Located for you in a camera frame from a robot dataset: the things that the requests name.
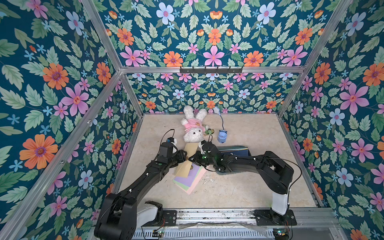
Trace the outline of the tan kraft envelope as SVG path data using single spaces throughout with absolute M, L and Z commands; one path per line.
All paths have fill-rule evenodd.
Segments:
M 198 149 L 199 144 L 198 143 L 187 143 L 184 147 L 184 151 L 187 152 L 186 160 L 179 164 L 176 171 L 175 176 L 181 177 L 181 178 L 187 178 L 189 175 L 189 172 L 191 170 L 192 162 L 189 161 L 189 157 L 192 157 Z

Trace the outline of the navy blue envelope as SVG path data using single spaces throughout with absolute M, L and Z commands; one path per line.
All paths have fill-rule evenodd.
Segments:
M 251 156 L 249 149 L 247 147 L 242 147 L 242 146 L 224 146 L 224 147 L 219 147 L 218 150 L 223 155 L 235 155 L 235 156 L 241 156 L 241 157 Z

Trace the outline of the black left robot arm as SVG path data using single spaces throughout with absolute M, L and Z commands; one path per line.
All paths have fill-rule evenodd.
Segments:
M 102 204 L 94 236 L 101 240 L 131 240 L 138 227 L 138 205 L 149 190 L 159 183 L 173 167 L 186 160 L 187 152 L 178 150 L 176 139 L 160 144 L 155 159 L 129 187 L 117 194 L 108 194 Z

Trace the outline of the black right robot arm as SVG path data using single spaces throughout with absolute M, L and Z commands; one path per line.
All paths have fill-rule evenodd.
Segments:
M 250 172 L 261 176 L 273 191 L 271 211 L 280 216 L 289 209 L 289 191 L 293 182 L 294 169 L 271 151 L 257 156 L 239 156 L 223 153 L 216 145 L 206 142 L 201 150 L 189 157 L 201 167 L 213 166 L 219 173 Z

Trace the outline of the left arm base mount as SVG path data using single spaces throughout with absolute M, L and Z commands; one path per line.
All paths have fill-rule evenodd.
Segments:
M 165 210 L 160 203 L 147 201 L 138 208 L 137 228 L 175 226 L 177 214 L 176 210 Z

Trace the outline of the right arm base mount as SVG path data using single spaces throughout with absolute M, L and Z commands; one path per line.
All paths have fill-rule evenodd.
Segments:
M 254 210 L 254 216 L 258 226 L 296 226 L 297 220 L 290 209 L 284 215 L 268 210 Z

